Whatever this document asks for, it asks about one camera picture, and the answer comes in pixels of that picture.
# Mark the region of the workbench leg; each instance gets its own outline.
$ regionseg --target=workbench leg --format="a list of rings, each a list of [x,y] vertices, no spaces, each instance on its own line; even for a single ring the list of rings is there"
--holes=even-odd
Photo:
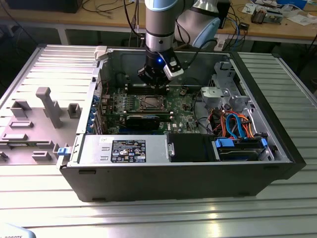
[[[103,42],[101,41],[101,31],[97,31],[97,46],[102,45]]]
[[[60,42],[62,45],[69,45],[69,40],[66,34],[66,30],[65,28],[57,28],[58,34],[59,34],[59,38],[60,38]]]

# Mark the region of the wooden workbench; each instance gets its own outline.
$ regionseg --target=wooden workbench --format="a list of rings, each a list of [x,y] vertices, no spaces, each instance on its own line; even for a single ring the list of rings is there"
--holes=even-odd
[[[112,2],[112,0],[96,0],[97,4]],[[281,24],[262,24],[257,25],[251,23],[251,15],[242,13],[243,5],[248,3],[248,0],[232,0],[233,8],[236,14],[240,17],[241,21],[250,25],[248,37],[250,40],[263,40],[263,41],[276,41],[276,42],[293,42],[308,44],[316,33],[317,27],[315,25],[302,26],[288,19],[283,19]],[[122,1],[108,6],[114,8],[122,5]],[[95,10],[94,0],[89,1],[86,8]],[[129,5],[128,11],[130,18],[132,17],[134,4]],[[8,8],[10,14],[20,23],[30,26],[56,28],[59,32],[62,43],[67,44],[67,36],[65,29],[82,29],[82,30],[100,30],[100,31],[123,31],[129,32],[129,26],[124,14],[123,7],[114,10],[109,16],[99,15],[95,12],[88,12],[83,8],[78,9],[76,14],[62,13],[62,12],[49,12],[49,11],[32,11],[32,10],[11,10]],[[305,10],[317,10],[316,6],[307,5]],[[7,14],[0,10],[0,19],[2,22],[9,24],[12,23]],[[140,6],[140,27],[145,28],[145,5]],[[234,34],[234,28],[230,21],[226,21],[225,27],[219,29],[218,34],[224,35],[225,38]]]

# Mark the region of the electronic equipment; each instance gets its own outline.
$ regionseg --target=electronic equipment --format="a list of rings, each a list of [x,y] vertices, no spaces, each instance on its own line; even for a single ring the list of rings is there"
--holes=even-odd
[[[218,17],[220,19],[219,29],[222,29],[230,9],[230,0],[218,0],[217,8],[219,11]]]
[[[251,16],[251,22],[255,24],[262,24],[266,16],[266,9],[261,6],[257,6]]]
[[[278,23],[280,24],[283,20],[283,14],[279,9],[267,9],[266,15],[263,19],[265,23]]]
[[[5,0],[11,9],[76,13],[83,0]]]
[[[249,26],[250,26],[249,24],[247,24],[245,22],[241,22],[238,27],[240,30],[247,31],[249,29]]]
[[[305,166],[294,145],[302,141],[288,135],[302,119],[285,120],[279,107],[286,115],[300,115],[294,103],[316,108],[280,58],[203,52],[157,94],[135,70],[146,53],[37,48],[0,101],[1,165],[56,164],[86,202],[255,196]],[[276,72],[281,79],[266,79]],[[286,97],[276,80],[300,95]]]

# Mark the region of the metal slotted surface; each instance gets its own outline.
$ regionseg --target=metal slotted surface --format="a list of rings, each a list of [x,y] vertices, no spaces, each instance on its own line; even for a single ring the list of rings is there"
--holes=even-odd
[[[35,96],[39,87],[49,87],[52,100],[58,101],[61,108],[67,108],[70,103],[83,107],[92,72],[97,66],[95,48],[55,45],[38,48],[0,109],[0,132],[13,116],[10,107],[15,100],[27,100],[32,108],[43,107]]]
[[[316,99],[283,60],[269,54],[239,55],[306,163],[317,165]]]
[[[280,88],[301,91],[288,83]],[[274,91],[280,84],[259,86]],[[274,105],[278,115],[301,119],[299,112],[282,110],[285,105]],[[303,105],[310,114],[305,116],[314,117],[315,108]],[[296,130],[289,133],[298,148],[315,150],[313,141],[302,142],[316,139],[312,130]],[[317,163],[312,157],[306,161],[291,179],[274,182],[256,197],[111,203],[81,202],[55,166],[2,166],[0,217],[29,228],[37,238],[315,238]]]

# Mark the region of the white sticker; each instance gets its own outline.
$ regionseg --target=white sticker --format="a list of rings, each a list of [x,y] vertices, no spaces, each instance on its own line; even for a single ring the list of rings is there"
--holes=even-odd
[[[100,137],[99,143],[112,143],[114,137]]]

